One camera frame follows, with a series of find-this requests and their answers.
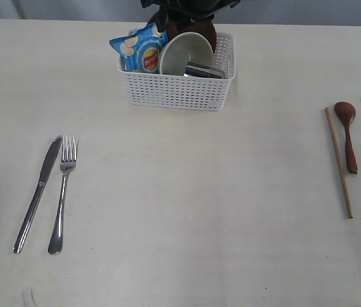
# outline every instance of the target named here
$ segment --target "gray wall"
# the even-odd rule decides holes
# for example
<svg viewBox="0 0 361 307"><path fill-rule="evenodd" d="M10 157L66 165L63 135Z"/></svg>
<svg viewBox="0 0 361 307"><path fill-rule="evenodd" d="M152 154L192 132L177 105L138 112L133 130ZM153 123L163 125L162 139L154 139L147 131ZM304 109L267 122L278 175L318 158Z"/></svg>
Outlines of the gray wall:
<svg viewBox="0 0 361 307"><path fill-rule="evenodd" d="M0 18L146 21L156 10L140 0L0 0ZM361 0L242 0L215 21L361 26Z"/></svg>

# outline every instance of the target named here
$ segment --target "white plastic basket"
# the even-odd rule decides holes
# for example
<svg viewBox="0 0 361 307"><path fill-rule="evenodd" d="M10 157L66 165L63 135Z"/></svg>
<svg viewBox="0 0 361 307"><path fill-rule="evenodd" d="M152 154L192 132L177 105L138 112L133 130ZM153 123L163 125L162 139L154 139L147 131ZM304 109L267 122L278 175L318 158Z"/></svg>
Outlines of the white plastic basket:
<svg viewBox="0 0 361 307"><path fill-rule="evenodd" d="M144 74L118 70L124 76L129 102L141 106L219 111L225 105L229 86L236 75L234 37L217 33L214 67L225 72L226 79Z"/></svg>

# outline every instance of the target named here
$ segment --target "silver fork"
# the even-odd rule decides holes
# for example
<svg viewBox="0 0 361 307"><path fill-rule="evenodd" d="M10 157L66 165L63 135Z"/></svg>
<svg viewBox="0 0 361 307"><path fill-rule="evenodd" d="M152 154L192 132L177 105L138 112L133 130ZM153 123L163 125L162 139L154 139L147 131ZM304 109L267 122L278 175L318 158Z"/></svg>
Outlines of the silver fork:
<svg viewBox="0 0 361 307"><path fill-rule="evenodd" d="M64 203L65 191L67 190L67 181L70 172L76 168L77 164L77 146L73 136L64 136L62 144L62 157L60 170L63 172L61 185L60 201L58 202L57 217L54 223L54 229L48 245L48 252L52 255L58 254L63 249L63 224L64 224Z"/></svg>

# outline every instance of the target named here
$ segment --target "chip bag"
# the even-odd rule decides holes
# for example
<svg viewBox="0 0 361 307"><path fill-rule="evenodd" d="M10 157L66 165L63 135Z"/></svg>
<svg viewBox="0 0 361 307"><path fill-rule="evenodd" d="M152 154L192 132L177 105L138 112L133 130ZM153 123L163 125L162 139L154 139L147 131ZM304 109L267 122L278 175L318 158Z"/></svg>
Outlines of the chip bag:
<svg viewBox="0 0 361 307"><path fill-rule="evenodd" d="M128 72L157 74L159 53L168 43L167 32L160 33L156 23L137 30L131 36L114 38L109 44L125 58Z"/></svg>

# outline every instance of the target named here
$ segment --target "spoon handle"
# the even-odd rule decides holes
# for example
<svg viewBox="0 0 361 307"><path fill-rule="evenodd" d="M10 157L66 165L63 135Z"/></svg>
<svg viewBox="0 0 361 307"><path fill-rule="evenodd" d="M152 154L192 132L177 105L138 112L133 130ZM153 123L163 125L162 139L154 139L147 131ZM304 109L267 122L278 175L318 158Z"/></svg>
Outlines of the spoon handle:
<svg viewBox="0 0 361 307"><path fill-rule="evenodd" d="M346 160L347 169L351 174L357 174L357 162L355 160L353 145L351 144L351 137L349 135L349 128L346 128Z"/></svg>

